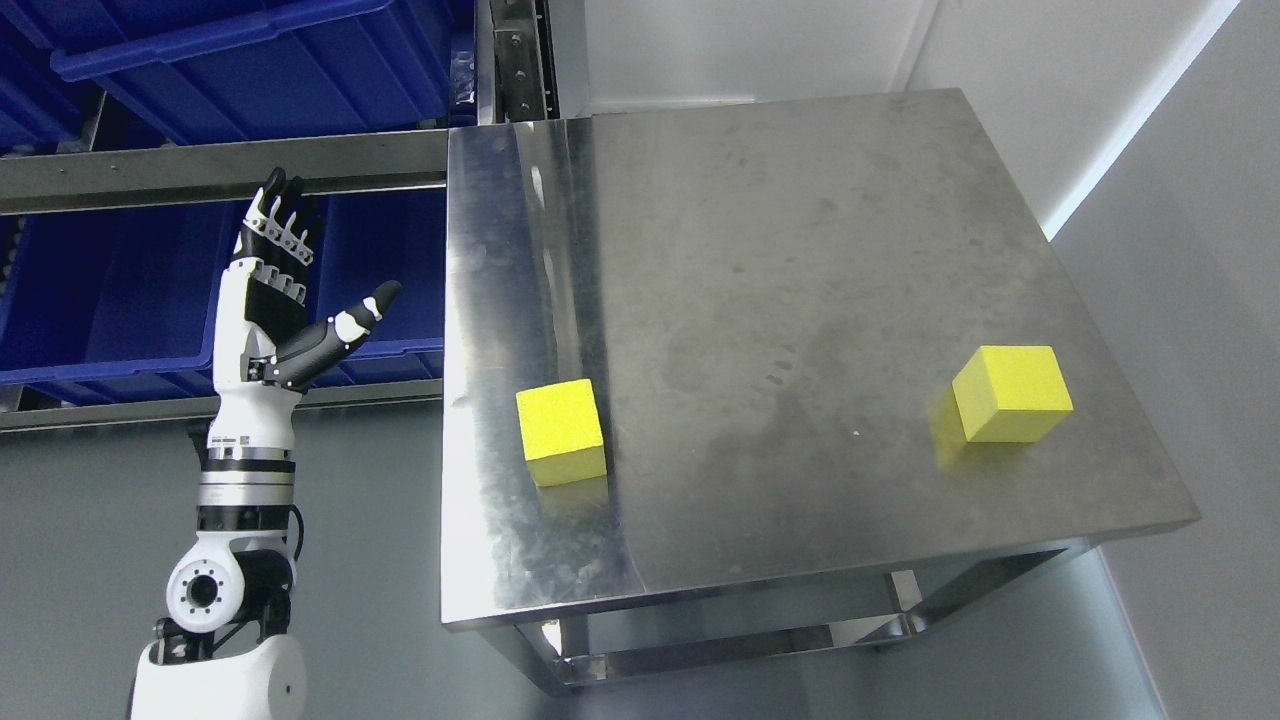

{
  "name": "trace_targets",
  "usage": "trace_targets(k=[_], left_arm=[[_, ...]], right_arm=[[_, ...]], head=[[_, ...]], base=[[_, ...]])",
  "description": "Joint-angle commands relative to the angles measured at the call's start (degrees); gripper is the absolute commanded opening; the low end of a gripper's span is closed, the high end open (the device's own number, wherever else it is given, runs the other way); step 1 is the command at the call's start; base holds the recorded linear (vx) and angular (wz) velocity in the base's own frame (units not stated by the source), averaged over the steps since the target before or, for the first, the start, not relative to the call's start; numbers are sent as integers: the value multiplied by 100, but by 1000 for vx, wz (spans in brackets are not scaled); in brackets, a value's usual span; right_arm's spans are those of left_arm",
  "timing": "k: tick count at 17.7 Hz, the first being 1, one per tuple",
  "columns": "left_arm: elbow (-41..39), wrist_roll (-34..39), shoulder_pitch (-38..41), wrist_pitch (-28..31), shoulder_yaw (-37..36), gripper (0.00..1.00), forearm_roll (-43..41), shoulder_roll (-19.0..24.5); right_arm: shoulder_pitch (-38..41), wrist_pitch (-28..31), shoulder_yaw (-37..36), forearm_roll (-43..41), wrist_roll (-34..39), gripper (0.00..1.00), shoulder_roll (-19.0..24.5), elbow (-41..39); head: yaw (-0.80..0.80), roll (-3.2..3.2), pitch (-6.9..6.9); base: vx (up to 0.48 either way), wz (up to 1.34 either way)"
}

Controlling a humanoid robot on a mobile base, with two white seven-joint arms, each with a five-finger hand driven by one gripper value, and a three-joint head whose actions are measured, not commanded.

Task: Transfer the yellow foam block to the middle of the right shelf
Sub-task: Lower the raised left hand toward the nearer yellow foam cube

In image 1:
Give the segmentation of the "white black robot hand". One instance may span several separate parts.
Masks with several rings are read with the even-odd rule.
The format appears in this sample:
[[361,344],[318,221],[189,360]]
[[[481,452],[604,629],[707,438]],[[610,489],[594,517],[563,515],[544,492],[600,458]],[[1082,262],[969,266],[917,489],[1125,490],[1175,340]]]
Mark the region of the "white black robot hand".
[[303,179],[276,167],[256,190],[221,273],[207,429],[214,461],[285,461],[292,415],[312,383],[361,348],[402,286],[388,281],[344,310],[308,320],[308,279],[324,219]]

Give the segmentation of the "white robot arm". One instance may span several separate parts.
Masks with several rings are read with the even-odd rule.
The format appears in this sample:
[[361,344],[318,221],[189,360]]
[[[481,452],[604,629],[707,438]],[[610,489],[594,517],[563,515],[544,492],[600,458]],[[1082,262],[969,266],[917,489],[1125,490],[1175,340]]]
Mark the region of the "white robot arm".
[[289,633],[289,450],[218,446],[200,456],[193,546],[165,585],[166,615],[134,671],[129,719],[298,719],[308,693]]

